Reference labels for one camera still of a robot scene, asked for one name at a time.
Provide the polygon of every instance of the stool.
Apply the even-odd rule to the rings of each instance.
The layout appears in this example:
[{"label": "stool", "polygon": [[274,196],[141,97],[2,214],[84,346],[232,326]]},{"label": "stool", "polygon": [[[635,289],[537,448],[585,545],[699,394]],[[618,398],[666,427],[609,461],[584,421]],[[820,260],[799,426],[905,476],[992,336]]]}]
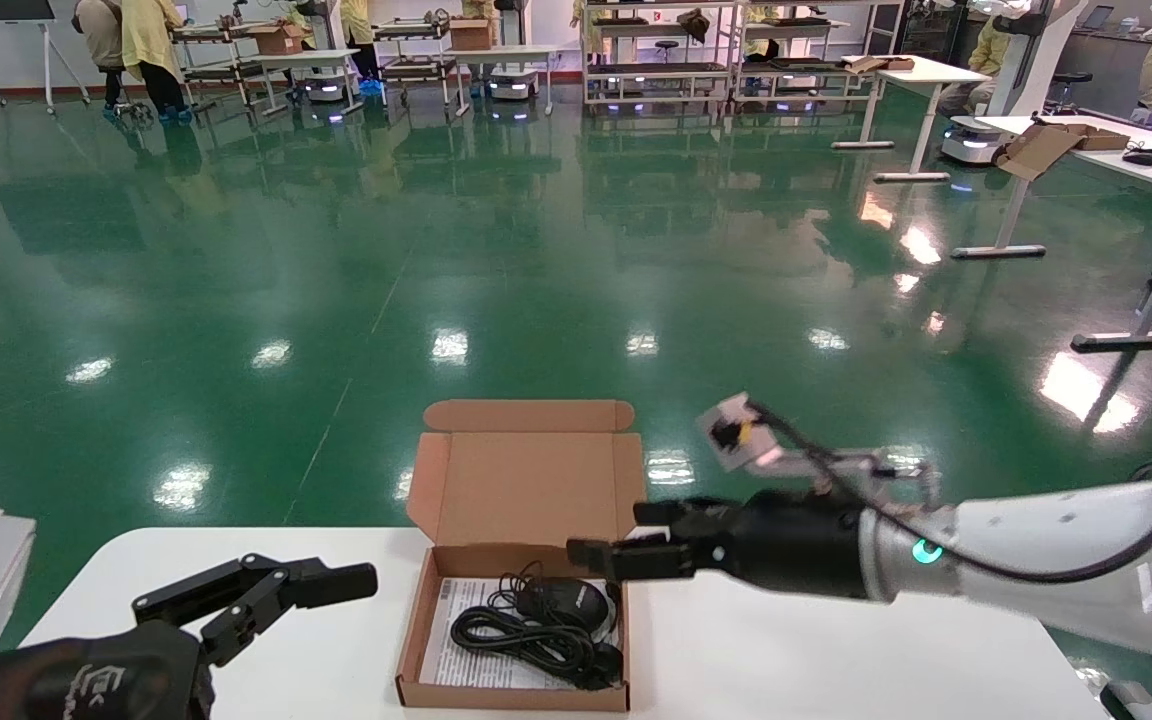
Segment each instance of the stool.
[{"label": "stool", "polygon": [[660,61],[662,61],[662,63],[668,63],[669,51],[675,50],[675,47],[677,46],[679,46],[677,40],[658,40],[657,50],[660,53]]},{"label": "stool", "polygon": [[1060,115],[1066,111],[1076,109],[1074,104],[1069,101],[1069,96],[1074,91],[1074,86],[1084,82],[1092,82],[1092,73],[1056,73],[1052,76],[1052,85],[1060,85],[1060,100],[1056,100],[1055,108],[1052,108],[1052,115]]}]

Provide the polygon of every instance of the cardboard box on table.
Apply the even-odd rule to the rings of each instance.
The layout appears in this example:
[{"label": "cardboard box on table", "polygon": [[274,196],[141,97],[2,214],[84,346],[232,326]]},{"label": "cardboard box on table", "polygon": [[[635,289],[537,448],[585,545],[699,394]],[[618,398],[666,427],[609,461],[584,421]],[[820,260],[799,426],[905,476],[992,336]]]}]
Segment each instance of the cardboard box on table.
[{"label": "cardboard box on table", "polygon": [[407,515],[433,539],[412,600],[397,697],[407,707],[630,708],[630,609],[617,607],[623,683],[602,691],[488,689],[420,682],[444,578],[498,578],[540,561],[545,577],[582,577],[567,538],[620,539],[644,498],[634,407],[614,400],[448,400],[425,410]]},{"label": "cardboard box on table", "polygon": [[1083,123],[1033,123],[1007,143],[995,165],[1020,179],[1033,182],[1070,150],[1123,150],[1130,138]]},{"label": "cardboard box on table", "polygon": [[253,26],[248,32],[256,38],[256,50],[262,55],[298,55],[306,35],[303,29],[287,23]]}]

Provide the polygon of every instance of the robotic arm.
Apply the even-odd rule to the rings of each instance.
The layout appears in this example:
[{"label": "robotic arm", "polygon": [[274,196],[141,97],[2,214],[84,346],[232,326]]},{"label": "robotic arm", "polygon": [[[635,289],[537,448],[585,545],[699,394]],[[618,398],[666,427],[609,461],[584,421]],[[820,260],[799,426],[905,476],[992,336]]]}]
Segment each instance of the robotic arm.
[{"label": "robotic arm", "polygon": [[[771,591],[873,602],[901,592],[960,596],[1152,653],[1151,480],[940,505],[931,468],[828,450],[745,395],[699,423],[723,468],[813,478],[814,486],[766,488],[744,503],[641,503],[637,523],[664,532],[573,539],[575,564],[620,582],[722,570]],[[887,500],[901,482],[918,486],[922,503]]]}]

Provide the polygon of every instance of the green floor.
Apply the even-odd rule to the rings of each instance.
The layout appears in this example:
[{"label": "green floor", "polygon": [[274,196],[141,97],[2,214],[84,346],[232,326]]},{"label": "green floor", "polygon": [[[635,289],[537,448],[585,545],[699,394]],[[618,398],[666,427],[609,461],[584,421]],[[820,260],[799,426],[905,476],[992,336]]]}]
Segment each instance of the green floor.
[{"label": "green floor", "polygon": [[[879,109],[895,150],[847,156],[856,115],[594,120],[563,90],[553,118],[448,127],[422,96],[255,136],[0,109],[0,507],[40,521],[9,642],[129,529],[407,523],[442,397],[624,397],[652,497],[758,487],[692,429],[741,389],[825,442],[914,447],[952,501],[1152,457],[1152,353],[1068,348],[1134,318],[1152,195],[1059,165],[1016,232],[1046,259],[958,264],[1006,176],[867,181],[908,162],[919,97]],[[1152,689],[1143,657],[1058,639]]]}]

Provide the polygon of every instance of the black cable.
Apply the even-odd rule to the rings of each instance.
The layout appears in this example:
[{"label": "black cable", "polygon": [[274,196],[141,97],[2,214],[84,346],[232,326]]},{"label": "black cable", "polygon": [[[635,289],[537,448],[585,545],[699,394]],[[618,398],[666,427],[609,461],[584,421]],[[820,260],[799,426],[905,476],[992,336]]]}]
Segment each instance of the black cable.
[{"label": "black cable", "polygon": [[[539,611],[540,616],[520,617],[520,602]],[[611,644],[594,642],[584,626],[554,611],[554,602],[545,598],[540,562],[530,562],[517,574],[500,575],[498,590],[486,605],[461,612],[449,635],[467,651],[517,657],[584,691],[608,688],[621,674],[620,652]]]},{"label": "black cable", "polygon": [[[960,561],[962,564],[969,566],[975,570],[986,573],[988,575],[996,575],[1000,578],[1017,579],[1021,583],[1034,583],[1034,584],[1046,584],[1046,585],[1059,585],[1069,583],[1082,583],[1085,579],[1101,578],[1104,575],[1114,573],[1132,564],[1135,561],[1144,556],[1144,553],[1152,551],[1152,528],[1147,530],[1146,533],[1140,536],[1137,541],[1129,544],[1120,552],[1114,553],[1114,555],[1107,556],[1104,560],[1098,560],[1092,562],[1092,564],[1084,564],[1082,568],[1074,568],[1070,570],[1056,570],[1053,573],[1038,573],[1032,570],[1021,570],[1016,568],[1007,568],[1003,564],[993,564],[987,560],[980,560],[968,553],[942,546],[937,539],[929,538],[924,536],[920,530],[915,529],[914,525],[905,523],[904,520],[897,518],[896,515],[890,514],[884,509],[881,505],[873,500],[872,497],[865,495],[865,493],[859,492],[857,488],[851,487],[851,484],[847,483],[840,477],[840,475],[833,471],[831,462],[836,458],[838,454],[829,448],[821,445],[817,445],[810,439],[805,438],[798,429],[794,427],[788,420],[780,418],[780,416],[773,414],[767,407],[756,404],[753,401],[746,401],[750,410],[759,415],[759,422],[767,425],[767,427],[776,430],[785,434],[790,442],[793,442],[803,454],[806,456],[809,462],[812,462],[812,467],[823,478],[828,479],[833,486],[841,488],[848,497],[854,498],[854,500],[863,503],[870,510],[873,510],[879,518],[887,520],[888,523],[896,525],[901,530],[905,530],[907,533],[919,538],[923,541],[929,541],[941,547],[945,555],[954,560]],[[1132,479],[1139,479],[1149,470],[1149,465],[1142,465],[1134,471]]]}]

